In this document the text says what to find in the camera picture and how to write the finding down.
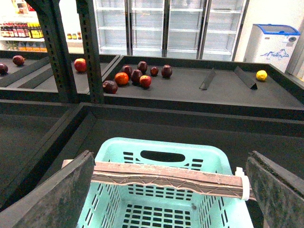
basket handle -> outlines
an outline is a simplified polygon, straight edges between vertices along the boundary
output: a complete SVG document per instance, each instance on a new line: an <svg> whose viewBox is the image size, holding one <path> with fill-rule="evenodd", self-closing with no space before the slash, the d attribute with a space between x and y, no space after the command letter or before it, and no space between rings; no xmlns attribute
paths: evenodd
<svg viewBox="0 0 304 228"><path fill-rule="evenodd" d="M168 153L148 150L141 151L140 155L144 159L156 162L183 162L186 159L185 155L181 153Z"/></svg>
<svg viewBox="0 0 304 228"><path fill-rule="evenodd" d="M71 160L64 160L63 167ZM92 182L114 185L156 185L191 190L199 194L243 198L243 189L249 199L255 200L252 189L243 185L242 177L201 172L183 168L147 164L96 162Z"/></svg>

freezer blue lid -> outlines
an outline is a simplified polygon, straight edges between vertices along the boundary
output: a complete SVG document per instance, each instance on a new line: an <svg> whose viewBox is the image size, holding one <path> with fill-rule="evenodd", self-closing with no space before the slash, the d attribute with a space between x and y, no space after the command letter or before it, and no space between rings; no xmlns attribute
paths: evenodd
<svg viewBox="0 0 304 228"><path fill-rule="evenodd" d="M301 33L295 28L289 25L272 25L272 24L254 24L258 26L264 34L269 35L291 35L291 36L299 36Z"/></svg>

chest freezer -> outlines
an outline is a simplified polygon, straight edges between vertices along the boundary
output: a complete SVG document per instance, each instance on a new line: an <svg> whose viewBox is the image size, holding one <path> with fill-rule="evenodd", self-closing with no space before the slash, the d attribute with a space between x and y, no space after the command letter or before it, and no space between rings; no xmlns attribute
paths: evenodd
<svg viewBox="0 0 304 228"><path fill-rule="evenodd" d="M299 36L288 25L254 24L244 62L270 63L285 72Z"/></svg>

apple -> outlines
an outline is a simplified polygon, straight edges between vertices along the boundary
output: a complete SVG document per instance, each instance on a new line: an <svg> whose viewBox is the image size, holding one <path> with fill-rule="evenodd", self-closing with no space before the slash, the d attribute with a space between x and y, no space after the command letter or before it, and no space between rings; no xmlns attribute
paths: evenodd
<svg viewBox="0 0 304 228"><path fill-rule="evenodd" d="M8 72L9 68L4 63L0 63L0 74L4 75Z"/></svg>
<svg viewBox="0 0 304 228"><path fill-rule="evenodd" d="M86 61L84 58L78 58L74 61L74 67L78 72L86 71Z"/></svg>
<svg viewBox="0 0 304 228"><path fill-rule="evenodd" d="M122 72L125 72L128 75L129 79L131 78L132 71L132 67L129 65L125 65L122 68Z"/></svg>
<svg viewBox="0 0 304 228"><path fill-rule="evenodd" d="M145 61L140 61L137 65L137 69L139 69L144 75L148 69L148 64Z"/></svg>
<svg viewBox="0 0 304 228"><path fill-rule="evenodd" d="M22 56L14 56L13 63L17 66L22 66L24 64L25 58Z"/></svg>
<svg viewBox="0 0 304 228"><path fill-rule="evenodd" d="M170 65L164 65L161 70L161 75L164 78L170 78L172 75L172 67Z"/></svg>
<svg viewBox="0 0 304 228"><path fill-rule="evenodd" d="M131 75L131 81L138 84L141 76L143 76L143 74L140 70L134 70Z"/></svg>
<svg viewBox="0 0 304 228"><path fill-rule="evenodd" d="M103 83L104 92L107 94L116 94L118 85L115 81L105 81Z"/></svg>
<svg viewBox="0 0 304 228"><path fill-rule="evenodd" d="M139 79L139 83L143 88L149 88L149 86L151 85L151 77L147 75L141 76L141 78Z"/></svg>
<svg viewBox="0 0 304 228"><path fill-rule="evenodd" d="M157 76L158 74L158 68L157 67L152 67L151 70L150 70L150 73L151 73L151 76Z"/></svg>

freezer logo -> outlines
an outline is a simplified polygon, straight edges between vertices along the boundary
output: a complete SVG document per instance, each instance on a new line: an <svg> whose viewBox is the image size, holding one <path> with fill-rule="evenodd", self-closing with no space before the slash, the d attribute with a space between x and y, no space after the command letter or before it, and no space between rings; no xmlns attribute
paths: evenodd
<svg viewBox="0 0 304 228"><path fill-rule="evenodd" d="M287 54L285 49L281 49L277 52L269 51L261 56L266 56L267 60L270 60L272 57L276 57L281 60L282 58L289 57L289 54Z"/></svg>

